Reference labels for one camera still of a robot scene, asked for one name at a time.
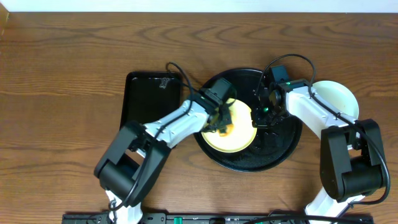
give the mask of white bowl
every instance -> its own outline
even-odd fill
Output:
[[[345,86],[333,81],[319,81],[313,84],[317,93],[341,112],[358,119],[359,105],[354,94]]]

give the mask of black plate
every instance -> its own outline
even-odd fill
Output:
[[[237,90],[237,99],[253,109],[258,101],[254,90],[261,73],[261,70],[252,68],[227,70],[208,80],[203,88],[209,88],[215,80],[225,78]],[[258,129],[253,142],[234,153],[217,151],[207,144],[201,133],[194,135],[203,152],[221,166],[241,172],[257,172],[275,167],[288,158],[299,142],[301,131],[301,120],[292,116],[271,128]]]

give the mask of yellow plate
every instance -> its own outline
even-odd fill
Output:
[[[239,152],[248,147],[256,137],[257,128],[252,126],[251,109],[240,100],[236,100],[229,107],[232,124],[227,126],[225,134],[219,131],[215,133],[202,133],[204,140],[212,148],[220,152]]]

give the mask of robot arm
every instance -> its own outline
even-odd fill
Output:
[[[226,101],[232,93],[232,85],[220,79],[210,89],[185,100],[179,109],[158,121],[143,126],[130,122],[121,128],[94,171],[106,190],[111,207],[121,203],[124,205],[109,214],[112,222],[139,222],[142,218],[141,202],[155,184],[171,148],[187,136],[202,131],[207,125],[222,131],[231,124]],[[126,149],[144,157],[141,166],[125,154]]]
[[[255,125],[273,125],[288,116],[296,116],[321,139],[320,177],[323,188],[305,208],[307,215],[338,217],[345,213],[349,203],[360,201],[385,185],[386,174],[379,158],[370,150],[371,146],[346,122],[336,118],[310,96],[306,80],[289,81],[284,67],[279,66],[271,68],[268,82],[271,83],[267,89],[269,101],[262,106],[270,110],[265,114],[256,110]],[[329,109],[360,126],[377,144],[384,158],[380,129],[375,121],[357,121],[325,101],[313,87],[312,93]],[[350,158],[350,149],[361,150],[361,156]]]

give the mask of white wall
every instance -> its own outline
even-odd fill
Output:
[[[398,0],[0,0],[10,12],[398,12]]]

